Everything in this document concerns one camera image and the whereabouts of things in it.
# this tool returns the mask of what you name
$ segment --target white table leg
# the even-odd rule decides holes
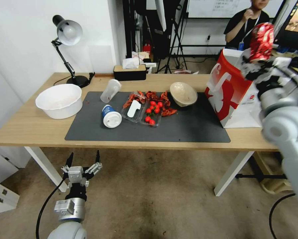
[[[48,175],[48,177],[54,182],[55,185],[58,185],[62,177],[56,171],[54,166],[50,163],[46,155],[40,149],[40,147],[24,147],[29,154],[33,157],[33,159],[38,163],[38,165],[44,170],[44,172]],[[63,182],[59,187],[59,190],[63,193],[66,192],[67,184]]]
[[[245,151],[240,152],[237,157],[234,159],[231,166],[229,166],[228,170],[221,178],[220,182],[214,189],[215,196],[221,196],[222,192],[225,188],[230,184],[230,182],[234,179],[236,174],[242,169],[242,167],[246,164],[248,159],[253,155],[254,151]]]

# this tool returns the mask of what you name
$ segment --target lanyard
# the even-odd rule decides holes
[[[258,23],[258,21],[259,21],[259,18],[261,17],[261,13],[259,14],[259,16],[258,16],[258,18],[257,18],[257,20],[256,20],[256,22],[255,22],[255,25],[254,25],[254,27],[257,25],[257,23]],[[247,19],[247,21],[245,22],[245,28],[244,28],[244,33],[246,32],[246,29],[247,29],[247,22],[248,22],[248,19]],[[252,28],[244,37],[243,37],[243,39],[242,39],[242,42],[244,41],[244,38],[245,37],[247,37],[250,33],[251,33],[251,31],[253,30],[254,28]]]

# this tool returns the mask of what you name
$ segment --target lamp shade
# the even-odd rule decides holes
[[[55,15],[53,23],[57,27],[57,36],[61,43],[64,45],[75,45],[80,41],[83,29],[77,22],[65,20],[60,15]]]

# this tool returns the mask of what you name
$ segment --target tripod stand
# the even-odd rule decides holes
[[[183,22],[184,22],[184,12],[186,12],[186,9],[187,9],[187,5],[188,5],[188,0],[185,0],[184,1],[184,4],[183,4],[183,7],[182,7],[182,11],[181,11],[181,15],[180,15],[180,18],[179,18],[179,23],[176,22],[175,20],[175,15],[174,17],[171,19],[172,20],[172,25],[171,27],[173,27],[174,25],[174,37],[173,37],[173,42],[172,42],[172,46],[170,48],[170,53],[169,53],[169,56],[168,56],[168,61],[167,61],[167,64],[165,64],[161,69],[159,69],[160,67],[160,64],[161,64],[161,59],[159,60],[159,63],[158,63],[158,68],[157,68],[157,71],[156,73],[162,71],[164,69],[164,73],[168,73],[168,70],[170,72],[170,74],[172,73],[171,72],[171,69],[170,69],[170,58],[172,56],[172,51],[173,51],[173,48],[175,47],[174,44],[175,44],[175,40],[178,39],[178,42],[179,42],[179,45],[177,46],[178,47],[178,52],[179,52],[179,48],[181,50],[181,55],[183,57],[183,60],[184,60],[184,64],[185,64],[185,68],[187,68],[186,66],[186,61],[185,61],[185,58],[184,58],[184,54],[183,54],[183,47],[182,47],[182,44],[181,44],[181,37],[179,36],[179,27],[180,27],[180,23],[181,23],[181,34],[182,34],[182,27],[183,27]],[[180,62],[178,60],[178,55],[175,55],[175,59],[176,59],[176,62],[177,62],[177,65],[180,67]]]

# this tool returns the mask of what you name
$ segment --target black box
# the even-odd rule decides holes
[[[145,65],[139,65],[138,69],[123,69],[121,65],[113,68],[113,75],[118,81],[145,80],[147,70]]]

